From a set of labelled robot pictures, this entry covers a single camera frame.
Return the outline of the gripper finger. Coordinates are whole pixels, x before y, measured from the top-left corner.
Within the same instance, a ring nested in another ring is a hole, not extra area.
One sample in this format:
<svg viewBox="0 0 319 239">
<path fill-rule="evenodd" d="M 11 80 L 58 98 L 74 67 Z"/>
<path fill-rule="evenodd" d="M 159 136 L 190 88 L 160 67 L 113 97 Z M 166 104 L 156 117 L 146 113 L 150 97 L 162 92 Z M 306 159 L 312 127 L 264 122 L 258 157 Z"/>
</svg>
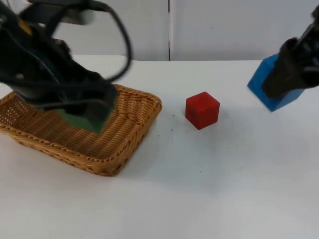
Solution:
<svg viewBox="0 0 319 239">
<path fill-rule="evenodd" d="M 94 122 L 103 122 L 108 117 L 108 105 L 99 101 L 67 105 L 65 111 Z"/>
<path fill-rule="evenodd" d="M 296 38 L 288 39 L 281 46 L 274 68 L 262 84 L 266 96 L 276 99 L 292 90 L 305 89 L 302 71 L 293 56 Z"/>
<path fill-rule="evenodd" d="M 114 109 L 114 107 L 115 107 L 117 95 L 118 95 L 118 91 L 117 91 L 115 85 L 113 85 L 113 84 L 108 84 L 102 90 L 101 101 L 102 101 L 103 106 L 109 112 L 111 112 Z"/>
</svg>

